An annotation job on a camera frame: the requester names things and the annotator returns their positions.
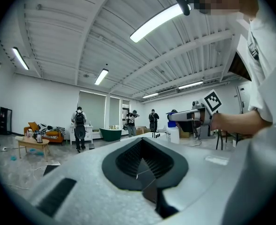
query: green bathtub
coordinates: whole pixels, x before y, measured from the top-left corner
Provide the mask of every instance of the green bathtub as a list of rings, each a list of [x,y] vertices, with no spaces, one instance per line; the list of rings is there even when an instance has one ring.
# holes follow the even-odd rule
[[[107,142],[120,140],[120,138],[121,138],[121,130],[119,130],[119,129],[100,128],[100,132],[101,132],[101,135],[104,138],[104,140]]]

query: white cabinet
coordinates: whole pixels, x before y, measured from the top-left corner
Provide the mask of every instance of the white cabinet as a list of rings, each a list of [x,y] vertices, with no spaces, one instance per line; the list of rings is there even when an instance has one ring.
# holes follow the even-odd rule
[[[93,142],[93,138],[92,138],[92,129],[93,129],[93,126],[85,125],[85,128],[86,128],[86,135],[85,135],[85,138],[84,138],[85,141],[91,141],[91,142]],[[76,140],[76,137],[74,135],[74,128],[73,128],[73,126],[70,126],[69,133],[70,133],[70,144],[72,144],[72,142]]]

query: kettle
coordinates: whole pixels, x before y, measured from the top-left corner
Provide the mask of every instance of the kettle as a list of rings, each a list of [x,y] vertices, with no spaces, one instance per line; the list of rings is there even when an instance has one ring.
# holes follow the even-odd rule
[[[43,142],[41,133],[36,134],[36,141],[37,141],[37,143],[42,143]]]

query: ceiling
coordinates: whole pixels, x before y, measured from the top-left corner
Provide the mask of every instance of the ceiling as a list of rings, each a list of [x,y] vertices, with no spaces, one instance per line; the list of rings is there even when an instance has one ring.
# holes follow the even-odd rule
[[[192,10],[130,40],[176,0],[17,0],[0,25],[0,46],[15,72],[129,98],[204,80],[219,83],[236,47],[227,16]],[[23,69],[12,47],[30,67]],[[99,86],[94,82],[109,70]]]

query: pillow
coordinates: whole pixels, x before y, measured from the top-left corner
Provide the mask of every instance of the pillow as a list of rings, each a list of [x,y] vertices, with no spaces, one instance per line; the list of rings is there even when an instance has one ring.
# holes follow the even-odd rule
[[[29,122],[29,126],[31,127],[31,129],[33,131],[39,131],[39,127],[38,125],[36,124],[36,122]]]
[[[39,131],[42,131],[42,130],[44,130],[44,129],[45,129],[45,131],[46,131],[46,130],[47,130],[47,125],[44,124],[44,123],[40,123],[40,124],[38,125],[38,128],[39,128]]]
[[[57,131],[51,131],[51,132],[46,132],[47,136],[58,136],[59,133]]]

